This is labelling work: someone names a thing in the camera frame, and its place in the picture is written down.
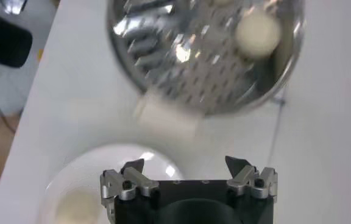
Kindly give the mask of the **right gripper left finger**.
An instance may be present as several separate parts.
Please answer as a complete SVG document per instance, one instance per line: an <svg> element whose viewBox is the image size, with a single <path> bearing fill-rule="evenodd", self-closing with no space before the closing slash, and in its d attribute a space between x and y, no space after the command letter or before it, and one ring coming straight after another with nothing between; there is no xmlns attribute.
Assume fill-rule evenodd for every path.
<svg viewBox="0 0 351 224"><path fill-rule="evenodd" d="M115 198L131 201L137 191L144 197L151 197L159 189L159 182L143 175L144 159L128 161L119 172L104 170L100 175L101 204L108 216L115 216Z"/></svg>

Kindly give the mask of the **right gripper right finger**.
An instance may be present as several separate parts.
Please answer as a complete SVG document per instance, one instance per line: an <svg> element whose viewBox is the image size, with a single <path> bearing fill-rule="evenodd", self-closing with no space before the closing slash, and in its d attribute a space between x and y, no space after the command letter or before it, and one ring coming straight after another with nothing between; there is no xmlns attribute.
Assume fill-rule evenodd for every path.
<svg viewBox="0 0 351 224"><path fill-rule="evenodd" d="M232 156L225 156L225 163L232 176L226 182L227 187L237 197L249 194L258 200L273 198L274 203L277 202L278 173L274 168L265 167L259 172L246 159Z"/></svg>

